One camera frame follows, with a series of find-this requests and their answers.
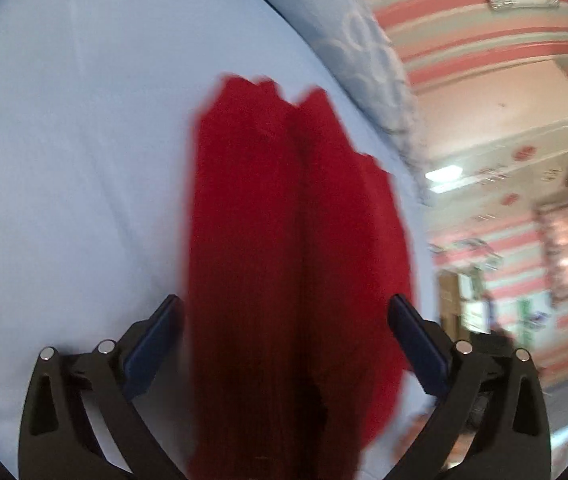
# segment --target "blue gripper pad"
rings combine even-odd
[[[388,305],[388,326],[424,391],[439,399],[450,389],[452,342],[439,325],[426,321],[401,294]]]
[[[128,400],[146,393],[164,358],[181,336],[181,306],[179,298],[169,296],[148,320],[132,325],[120,340],[136,343],[129,349],[124,345],[122,355],[122,392]]]

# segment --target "wall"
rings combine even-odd
[[[555,59],[568,73],[568,0],[558,9],[491,10],[488,0],[369,0],[416,90]]]
[[[496,301],[498,321],[509,332],[520,333],[518,300],[528,298],[535,311],[551,317],[534,333],[532,353],[536,365],[544,368],[546,380],[568,374],[568,300],[552,304],[546,275],[545,252],[539,224],[533,213],[483,224],[472,231],[447,230],[435,234],[432,243],[450,250],[436,257],[436,265],[464,267],[475,257],[467,250],[453,249],[455,241],[469,237],[485,240],[503,257],[502,267],[487,273],[486,286]]]

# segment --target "blanket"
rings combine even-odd
[[[196,480],[348,480],[391,417],[404,359],[388,299],[411,297],[390,176],[327,95],[225,81],[200,121],[187,321]]]

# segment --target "red towel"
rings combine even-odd
[[[389,176],[326,94],[234,77],[203,114],[187,316],[194,480],[348,480],[391,417],[404,359],[386,304],[411,297]]]

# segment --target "folded red fabric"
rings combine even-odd
[[[195,480],[347,480],[404,369],[386,304],[411,297],[389,176],[325,92],[225,80],[196,131],[187,320]]]

